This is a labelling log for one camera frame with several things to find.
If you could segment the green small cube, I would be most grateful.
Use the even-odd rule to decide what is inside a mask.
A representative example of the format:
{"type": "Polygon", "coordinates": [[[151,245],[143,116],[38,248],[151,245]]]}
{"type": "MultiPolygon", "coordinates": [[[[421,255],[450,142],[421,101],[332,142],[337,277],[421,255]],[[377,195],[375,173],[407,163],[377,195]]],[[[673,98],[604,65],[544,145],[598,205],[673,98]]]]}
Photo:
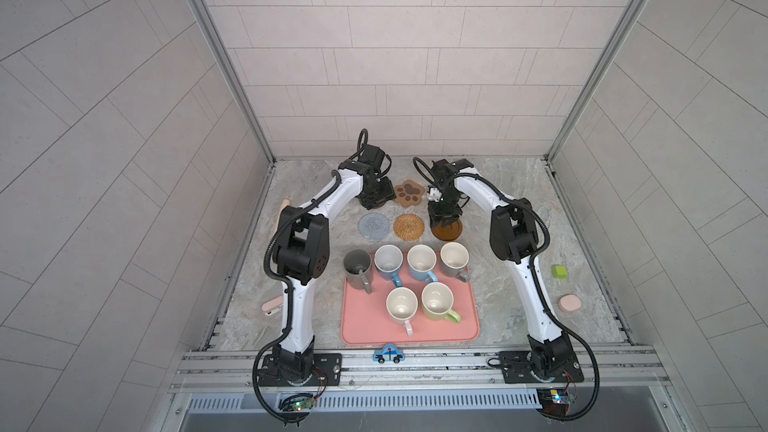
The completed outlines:
{"type": "Polygon", "coordinates": [[[564,265],[554,265],[552,275],[556,279],[566,279],[569,276],[568,269],[564,265]]]}

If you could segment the tan rattan coaster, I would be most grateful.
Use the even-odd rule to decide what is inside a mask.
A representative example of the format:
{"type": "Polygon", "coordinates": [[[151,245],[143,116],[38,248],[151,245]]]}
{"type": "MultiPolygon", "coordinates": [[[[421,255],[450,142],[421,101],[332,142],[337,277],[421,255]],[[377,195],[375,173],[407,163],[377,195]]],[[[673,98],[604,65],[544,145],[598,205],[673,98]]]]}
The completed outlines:
{"type": "Polygon", "coordinates": [[[402,214],[393,223],[394,234],[403,241],[417,241],[425,232],[425,223],[415,214],[402,214]]]}

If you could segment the grey metal mug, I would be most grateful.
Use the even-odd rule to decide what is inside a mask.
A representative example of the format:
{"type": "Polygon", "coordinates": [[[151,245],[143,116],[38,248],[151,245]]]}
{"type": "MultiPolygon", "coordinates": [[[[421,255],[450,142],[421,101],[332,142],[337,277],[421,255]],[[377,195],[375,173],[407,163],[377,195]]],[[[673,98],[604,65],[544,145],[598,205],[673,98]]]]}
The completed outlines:
{"type": "Polygon", "coordinates": [[[362,249],[348,252],[344,257],[343,266],[348,286],[365,291],[367,294],[372,293],[372,260],[368,252],[362,249]]]}

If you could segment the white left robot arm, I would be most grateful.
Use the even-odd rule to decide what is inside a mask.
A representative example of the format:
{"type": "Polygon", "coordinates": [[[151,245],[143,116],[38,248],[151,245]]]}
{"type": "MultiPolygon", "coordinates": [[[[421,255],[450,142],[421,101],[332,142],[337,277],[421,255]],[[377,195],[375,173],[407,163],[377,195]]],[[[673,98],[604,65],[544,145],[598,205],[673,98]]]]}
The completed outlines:
{"type": "Polygon", "coordinates": [[[282,332],[269,347],[277,364],[299,377],[311,373],[315,280],[330,259],[331,222],[354,199],[371,210],[394,198],[389,169],[382,166],[390,160],[380,147],[360,143],[316,195],[280,213],[264,257],[266,275],[283,283],[282,332]]]}

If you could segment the blue mug left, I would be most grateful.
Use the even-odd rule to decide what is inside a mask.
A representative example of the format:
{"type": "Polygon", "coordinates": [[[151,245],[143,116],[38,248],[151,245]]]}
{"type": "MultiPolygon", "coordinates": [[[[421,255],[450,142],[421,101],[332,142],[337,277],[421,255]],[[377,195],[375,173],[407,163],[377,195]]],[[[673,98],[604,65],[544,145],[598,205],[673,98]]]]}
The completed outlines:
{"type": "Polygon", "coordinates": [[[402,264],[403,253],[395,245],[382,245],[374,254],[374,265],[379,275],[384,280],[392,282],[396,288],[403,286],[399,276],[402,264]]]}

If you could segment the left circuit board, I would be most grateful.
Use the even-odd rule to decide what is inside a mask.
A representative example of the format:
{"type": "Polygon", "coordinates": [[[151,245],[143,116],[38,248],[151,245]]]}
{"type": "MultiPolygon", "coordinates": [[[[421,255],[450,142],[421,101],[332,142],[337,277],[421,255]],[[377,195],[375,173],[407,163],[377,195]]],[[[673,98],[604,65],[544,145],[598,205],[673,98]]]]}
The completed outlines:
{"type": "Polygon", "coordinates": [[[317,394],[294,394],[281,400],[279,410],[283,413],[307,413],[316,405],[317,400],[317,394]]]}

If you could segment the blue mug middle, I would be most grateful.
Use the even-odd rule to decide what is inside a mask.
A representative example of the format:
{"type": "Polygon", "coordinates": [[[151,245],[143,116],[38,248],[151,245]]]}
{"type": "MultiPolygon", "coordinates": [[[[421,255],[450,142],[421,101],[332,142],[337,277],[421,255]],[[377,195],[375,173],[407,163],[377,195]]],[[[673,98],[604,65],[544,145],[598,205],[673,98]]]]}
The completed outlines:
{"type": "Polygon", "coordinates": [[[438,282],[434,273],[437,255],[428,245],[418,244],[411,247],[407,253],[407,264],[409,274],[414,280],[426,283],[438,282]]]}

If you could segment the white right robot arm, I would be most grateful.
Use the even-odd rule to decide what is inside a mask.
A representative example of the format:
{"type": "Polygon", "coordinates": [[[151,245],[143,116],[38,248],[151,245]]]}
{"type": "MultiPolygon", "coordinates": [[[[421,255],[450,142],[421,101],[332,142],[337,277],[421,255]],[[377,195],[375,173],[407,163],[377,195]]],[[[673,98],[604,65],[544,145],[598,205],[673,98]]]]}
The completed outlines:
{"type": "Polygon", "coordinates": [[[435,161],[428,182],[432,226],[458,221],[463,196],[489,215],[491,251],[511,269],[526,315],[531,374],[541,382],[563,375],[575,361],[575,352],[567,327],[551,309],[539,271],[538,256],[548,248],[550,235],[530,201],[503,193],[466,159],[435,161]]]}

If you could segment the pink round soap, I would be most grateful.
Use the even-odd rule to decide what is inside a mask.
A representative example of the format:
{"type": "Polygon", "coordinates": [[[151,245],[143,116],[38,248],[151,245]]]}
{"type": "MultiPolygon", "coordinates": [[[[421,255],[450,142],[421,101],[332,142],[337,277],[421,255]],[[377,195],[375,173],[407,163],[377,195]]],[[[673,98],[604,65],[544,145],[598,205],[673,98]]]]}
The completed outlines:
{"type": "Polygon", "coordinates": [[[559,298],[557,305],[562,312],[573,313],[582,307],[583,302],[577,295],[567,294],[559,298]]]}

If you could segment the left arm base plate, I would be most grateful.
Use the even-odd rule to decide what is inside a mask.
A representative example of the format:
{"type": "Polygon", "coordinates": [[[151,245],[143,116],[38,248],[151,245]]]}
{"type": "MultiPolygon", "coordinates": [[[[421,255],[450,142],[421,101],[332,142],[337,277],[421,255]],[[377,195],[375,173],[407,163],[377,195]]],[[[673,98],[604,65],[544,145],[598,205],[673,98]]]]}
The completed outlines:
{"type": "Polygon", "coordinates": [[[309,376],[305,380],[290,378],[286,370],[281,369],[277,360],[267,354],[259,365],[257,372],[258,384],[264,387],[309,387],[318,386],[320,379],[327,386],[338,386],[342,355],[335,353],[315,354],[309,376]]]}

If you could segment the blue toy car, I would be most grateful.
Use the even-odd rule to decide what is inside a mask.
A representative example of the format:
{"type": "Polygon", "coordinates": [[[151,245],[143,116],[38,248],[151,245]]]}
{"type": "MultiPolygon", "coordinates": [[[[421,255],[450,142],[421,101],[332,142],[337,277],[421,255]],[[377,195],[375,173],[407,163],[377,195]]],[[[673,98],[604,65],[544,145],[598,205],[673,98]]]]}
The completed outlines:
{"type": "Polygon", "coordinates": [[[385,344],[373,354],[373,361],[379,364],[384,364],[386,362],[399,364],[404,360],[404,352],[394,344],[385,344]]]}

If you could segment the brown wooden coaster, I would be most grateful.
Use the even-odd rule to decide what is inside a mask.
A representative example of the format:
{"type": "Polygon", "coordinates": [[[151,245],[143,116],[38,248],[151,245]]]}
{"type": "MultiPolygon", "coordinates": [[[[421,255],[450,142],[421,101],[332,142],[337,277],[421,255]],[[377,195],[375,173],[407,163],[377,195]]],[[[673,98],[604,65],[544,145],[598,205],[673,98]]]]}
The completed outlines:
{"type": "Polygon", "coordinates": [[[463,232],[463,224],[457,220],[449,225],[437,224],[431,228],[432,234],[439,240],[451,242],[457,240],[463,232]]]}

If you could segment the cork paw print coaster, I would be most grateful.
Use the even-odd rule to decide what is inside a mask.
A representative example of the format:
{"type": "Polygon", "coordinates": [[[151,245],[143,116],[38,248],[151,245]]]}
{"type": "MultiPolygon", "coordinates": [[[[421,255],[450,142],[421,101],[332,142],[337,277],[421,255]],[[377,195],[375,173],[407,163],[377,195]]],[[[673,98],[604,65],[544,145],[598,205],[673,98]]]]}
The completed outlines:
{"type": "Polygon", "coordinates": [[[426,189],[413,180],[405,180],[394,187],[394,201],[403,208],[415,207],[422,203],[426,189]]]}

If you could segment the light blue woven coaster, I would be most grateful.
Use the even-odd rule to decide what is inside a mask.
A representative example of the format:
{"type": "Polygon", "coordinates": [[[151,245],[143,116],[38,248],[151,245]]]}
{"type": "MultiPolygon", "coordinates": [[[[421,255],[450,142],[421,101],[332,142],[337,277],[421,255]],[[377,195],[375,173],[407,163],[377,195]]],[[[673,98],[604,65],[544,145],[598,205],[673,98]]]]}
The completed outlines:
{"type": "Polygon", "coordinates": [[[380,213],[369,213],[358,222],[359,233],[367,240],[381,241],[385,239],[391,230],[389,219],[380,213]]]}

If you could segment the aluminium rail frame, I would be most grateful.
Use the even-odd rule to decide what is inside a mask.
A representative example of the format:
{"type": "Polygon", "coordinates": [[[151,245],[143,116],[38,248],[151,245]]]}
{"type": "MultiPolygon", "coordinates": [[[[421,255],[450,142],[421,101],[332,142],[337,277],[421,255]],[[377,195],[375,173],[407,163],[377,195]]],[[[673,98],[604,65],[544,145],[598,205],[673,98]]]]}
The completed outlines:
{"type": "MultiPolygon", "coordinates": [[[[377,364],[373,350],[337,349],[340,383],[318,390],[304,431],[689,431],[693,425],[651,346],[596,345],[579,352],[585,380],[566,420],[541,415],[544,384],[506,384],[487,360],[495,347],[407,348],[377,364]]],[[[252,390],[251,351],[182,358],[152,431],[278,431],[252,390]]]]}

